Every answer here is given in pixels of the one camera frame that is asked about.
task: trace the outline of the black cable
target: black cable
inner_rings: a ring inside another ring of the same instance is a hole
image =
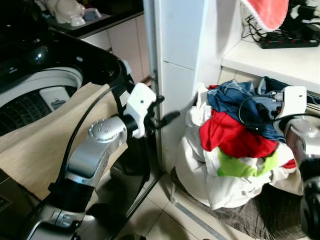
[[[260,30],[262,30],[261,28],[260,29],[255,29],[255,33],[253,34],[253,35],[255,35],[256,33],[257,33],[257,31],[260,31]],[[246,37],[249,37],[249,36],[252,36],[251,34],[248,34],[248,35],[246,35],[246,36],[244,36],[243,34],[241,35],[241,37],[244,39],[244,38],[246,38]]]
[[[255,26],[253,26],[250,22],[248,22],[248,25],[255,30],[255,34],[257,34],[259,37],[263,37],[264,34],[267,34],[267,33],[260,33],[259,30]]]
[[[240,107],[239,107],[239,110],[238,110],[238,117],[239,117],[239,120],[240,122],[245,125],[246,127],[260,127],[261,125],[266,125],[266,124],[273,124],[274,122],[277,122],[277,121],[281,121],[281,120],[284,120],[284,119],[288,119],[288,118],[292,118],[292,117],[296,117],[296,116],[310,116],[310,117],[315,117],[315,118],[318,118],[320,119],[320,115],[319,114],[314,114],[314,113],[297,113],[297,114],[291,114],[291,115],[287,115],[287,116],[283,116],[283,117],[279,117],[279,118],[276,118],[276,119],[273,119],[273,120],[270,120],[270,121],[264,121],[262,123],[255,123],[255,122],[244,122],[242,119],[241,119],[241,109],[243,107],[243,105],[253,99],[253,98],[256,98],[256,97],[270,97],[271,95],[270,94],[266,94],[266,95],[261,95],[261,96],[249,96],[247,97],[246,99],[244,99],[241,104],[240,104]]]
[[[252,31],[251,31],[251,24],[249,24],[248,26],[249,26],[249,31],[250,31],[250,34],[251,34],[252,39],[253,39],[256,43],[259,43],[259,41],[258,41],[257,39],[255,39],[255,37],[254,37],[254,35],[253,35]]]
[[[39,211],[40,208],[42,208],[48,201],[49,196],[46,196],[46,198],[44,200],[42,200],[41,202],[39,202],[39,204],[37,206],[35,206],[29,213],[27,216],[24,217],[20,227],[19,227],[19,231],[17,233],[17,240],[22,240],[23,234],[26,233],[24,232],[24,227],[27,225],[27,222],[32,218],[32,216],[34,214],[36,214],[36,212]]]
[[[69,157],[69,153],[70,153],[70,150],[71,150],[71,147],[72,147],[72,144],[76,138],[76,135],[81,127],[81,125],[83,124],[83,122],[85,121],[86,117],[88,116],[88,114],[90,113],[90,111],[93,109],[93,107],[99,102],[99,100],[101,100],[106,94],[108,94],[110,91],[112,91],[113,89],[119,87],[119,85],[114,85],[110,88],[108,88],[107,90],[105,90],[103,93],[101,93],[95,100],[93,103],[91,103],[91,105],[88,107],[88,109],[85,111],[85,113],[83,114],[82,118],[80,119],[80,121],[78,122],[78,124],[76,125],[75,129],[73,130],[72,132],[72,135],[69,139],[69,142],[66,146],[66,149],[65,149],[65,152],[64,152],[64,155],[63,155],[63,159],[62,159],[62,164],[61,164],[61,168],[60,168],[60,171],[59,171],[59,174],[58,174],[58,177],[55,181],[55,184],[59,184],[61,182],[61,180],[63,179],[64,177],[64,173],[65,173],[65,169],[66,169],[66,165],[67,165],[67,162],[68,162],[68,157]],[[27,222],[32,218],[32,216],[40,209],[42,208],[48,201],[49,199],[49,196],[48,195],[43,201],[41,201],[35,208],[33,208],[31,210],[31,212],[24,218],[21,226],[20,226],[20,231],[18,232],[18,238],[17,239],[20,239],[21,234],[23,233],[23,228],[26,226]]]
[[[250,21],[250,20],[252,20],[252,19],[254,19],[254,17],[253,17],[252,15],[249,15],[249,16],[247,16],[247,17],[245,18],[245,20],[248,20],[248,21]]]
[[[80,121],[78,122],[78,124],[76,125],[75,129],[72,132],[72,135],[69,139],[69,142],[66,146],[64,155],[63,155],[63,159],[62,159],[62,163],[61,163],[61,168],[58,174],[58,177],[55,181],[56,184],[59,184],[61,182],[61,180],[64,177],[64,173],[65,173],[65,168],[67,166],[67,161],[68,161],[68,157],[69,157],[69,153],[72,147],[72,143],[74,142],[76,135],[81,127],[81,125],[83,124],[83,122],[85,121],[86,117],[88,116],[88,114],[90,113],[90,111],[93,109],[93,107],[99,102],[99,100],[101,100],[106,94],[108,94],[111,90],[117,88],[119,85],[114,85],[110,88],[108,88],[106,91],[104,91],[102,94],[100,94],[100,96],[98,96],[93,103],[91,103],[91,105],[88,107],[88,109],[85,111],[85,113],[83,114],[82,118],[80,119]]]

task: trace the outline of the laundry pile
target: laundry pile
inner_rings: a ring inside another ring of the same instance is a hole
[[[263,124],[281,109],[281,102],[268,97],[275,84],[264,77],[256,87],[235,80],[199,87],[196,106],[186,115],[176,172],[187,191],[212,209],[242,206],[267,183],[302,195],[291,149],[272,124]]]

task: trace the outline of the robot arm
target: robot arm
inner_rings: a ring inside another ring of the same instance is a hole
[[[283,104],[277,118],[303,114],[307,107],[307,90],[301,86],[283,89]],[[320,130],[301,117],[290,117],[274,123],[292,150],[303,181],[300,205],[302,230],[311,239],[320,239]]]
[[[86,206],[109,157],[127,138],[141,138],[146,131],[163,127],[152,125],[157,121],[152,119],[151,113],[154,105],[163,100],[163,96],[157,97],[146,85],[138,83],[127,101],[123,116],[94,122],[84,141],[72,152],[64,169],[64,178],[51,189],[45,205],[28,222],[23,239],[76,240],[75,231],[86,215]],[[179,113],[169,115],[172,120]]]
[[[302,230],[311,239],[320,239],[320,131],[305,119],[291,119],[285,127],[286,144],[291,148],[303,181],[300,216]]]

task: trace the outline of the white cabinet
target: white cabinet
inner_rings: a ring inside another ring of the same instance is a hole
[[[143,79],[143,72],[136,19],[123,22],[107,31],[113,54],[129,63],[134,82],[140,82]]]
[[[138,31],[139,50],[142,64],[142,76],[147,78],[150,75],[149,56],[147,47],[145,15],[140,15],[136,18],[136,27]]]
[[[85,41],[89,44],[92,44],[98,48],[101,48],[103,50],[110,50],[111,44],[108,37],[107,30],[100,31],[96,34],[93,34],[91,36],[88,36],[86,38],[81,39],[82,41]]]

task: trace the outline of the white shelf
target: white shelf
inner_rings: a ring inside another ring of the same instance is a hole
[[[320,46],[262,49],[241,40],[222,59],[221,65],[283,83],[305,86],[320,94]]]

